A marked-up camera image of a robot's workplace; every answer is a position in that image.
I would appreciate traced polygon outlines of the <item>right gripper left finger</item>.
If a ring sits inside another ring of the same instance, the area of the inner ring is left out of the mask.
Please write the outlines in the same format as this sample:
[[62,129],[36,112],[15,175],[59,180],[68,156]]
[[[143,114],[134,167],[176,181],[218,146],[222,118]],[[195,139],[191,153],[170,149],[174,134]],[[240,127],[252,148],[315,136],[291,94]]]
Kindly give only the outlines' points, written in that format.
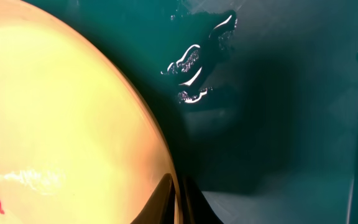
[[131,224],[174,224],[174,219],[175,186],[172,175],[166,173]]

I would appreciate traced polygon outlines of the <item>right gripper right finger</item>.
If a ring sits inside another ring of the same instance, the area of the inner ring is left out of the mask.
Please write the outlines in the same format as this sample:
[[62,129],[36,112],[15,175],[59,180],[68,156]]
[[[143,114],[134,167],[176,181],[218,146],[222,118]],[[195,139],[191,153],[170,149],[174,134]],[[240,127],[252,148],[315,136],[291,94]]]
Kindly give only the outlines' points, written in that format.
[[223,224],[190,177],[180,177],[180,197],[184,224]]

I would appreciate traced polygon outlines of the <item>yellow-green plate top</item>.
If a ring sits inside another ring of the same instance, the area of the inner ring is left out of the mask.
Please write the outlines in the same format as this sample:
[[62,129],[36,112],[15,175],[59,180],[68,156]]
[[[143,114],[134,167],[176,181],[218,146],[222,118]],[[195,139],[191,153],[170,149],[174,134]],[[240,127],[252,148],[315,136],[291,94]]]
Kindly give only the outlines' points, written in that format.
[[56,17],[0,1],[0,223],[130,223],[174,173],[120,70]]

